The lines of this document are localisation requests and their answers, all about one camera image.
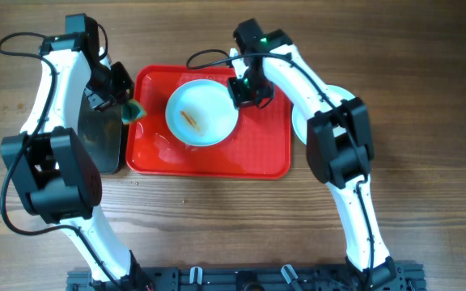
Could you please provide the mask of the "green yellow sponge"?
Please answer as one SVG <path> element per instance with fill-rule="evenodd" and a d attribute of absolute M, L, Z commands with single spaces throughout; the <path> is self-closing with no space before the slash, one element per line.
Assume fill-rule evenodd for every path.
<path fill-rule="evenodd" d="M 121 120 L 125 125 L 133 124 L 146 115 L 146 110 L 136 99 L 131 99 L 121 105 Z"/>

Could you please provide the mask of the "light blue plate top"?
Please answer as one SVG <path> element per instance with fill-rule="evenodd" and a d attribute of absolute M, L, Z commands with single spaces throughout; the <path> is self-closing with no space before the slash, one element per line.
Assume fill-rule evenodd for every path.
<path fill-rule="evenodd" d="M 207 147 L 224 141 L 239 120 L 228 89 L 210 79 L 197 79 L 179 86 L 165 108 L 170 132 L 189 146 Z"/>

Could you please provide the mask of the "light blue plate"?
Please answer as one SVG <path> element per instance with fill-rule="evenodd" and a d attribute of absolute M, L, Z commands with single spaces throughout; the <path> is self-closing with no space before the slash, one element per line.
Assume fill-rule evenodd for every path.
<path fill-rule="evenodd" d="M 336 85 L 328 85 L 328 89 L 334 98 L 335 104 L 340 104 L 343 100 L 351 100 L 355 95 L 350 91 Z M 294 133 L 298 139 L 304 144 L 307 144 L 307 119 L 302 115 L 297 108 L 292 109 L 291 121 Z"/>
<path fill-rule="evenodd" d="M 179 86 L 165 108 L 170 132 L 189 146 L 207 147 L 224 141 L 239 120 L 228 89 L 210 79 L 197 79 Z"/>

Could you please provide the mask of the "light blue plate bottom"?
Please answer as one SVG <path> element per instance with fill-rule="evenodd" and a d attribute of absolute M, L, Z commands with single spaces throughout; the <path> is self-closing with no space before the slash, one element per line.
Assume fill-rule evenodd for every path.
<path fill-rule="evenodd" d="M 355 95 L 350 91 L 336 85 L 328 85 L 328 89 L 334 98 L 335 104 L 340 104 L 343 100 L 351 100 Z M 302 115 L 297 108 L 292 109 L 291 121 L 294 133 L 298 139 L 304 144 L 307 144 L 307 119 Z"/>

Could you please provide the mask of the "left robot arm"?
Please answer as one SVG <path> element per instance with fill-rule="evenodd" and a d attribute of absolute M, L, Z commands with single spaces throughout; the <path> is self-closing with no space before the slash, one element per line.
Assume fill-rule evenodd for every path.
<path fill-rule="evenodd" d="M 146 115 L 133 80 L 110 62 L 103 26 L 85 14 L 68 15 L 63 34 L 44 36 L 36 59 L 42 75 L 32 112 L 20 133 L 1 143 L 2 189 L 14 187 L 47 232 L 70 238 L 90 267 L 93 289 L 148 290 L 150 278 L 104 216 L 100 173 L 78 138 L 84 103 L 97 112 L 120 107 L 123 124 Z"/>

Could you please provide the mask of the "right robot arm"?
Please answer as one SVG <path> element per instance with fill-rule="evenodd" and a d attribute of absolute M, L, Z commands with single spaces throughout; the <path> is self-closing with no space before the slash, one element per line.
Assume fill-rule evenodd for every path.
<path fill-rule="evenodd" d="M 375 290 L 396 276 L 379 232 L 371 200 L 375 156 L 366 105 L 357 97 L 335 96 L 301 58 L 281 29 L 264 33 L 255 19 L 233 32 L 237 48 L 228 61 L 227 81 L 238 108 L 265 107 L 279 88 L 307 122 L 306 157 L 313 175 L 333 194 L 345 232 L 346 258 L 359 289 Z"/>

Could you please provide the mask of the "black rectangular tray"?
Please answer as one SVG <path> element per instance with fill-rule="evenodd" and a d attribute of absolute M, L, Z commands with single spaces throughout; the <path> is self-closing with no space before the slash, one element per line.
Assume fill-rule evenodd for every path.
<path fill-rule="evenodd" d="M 100 174 L 114 174 L 122 165 L 121 107 L 99 112 L 91 108 L 83 94 L 78 118 L 78 138 Z"/>

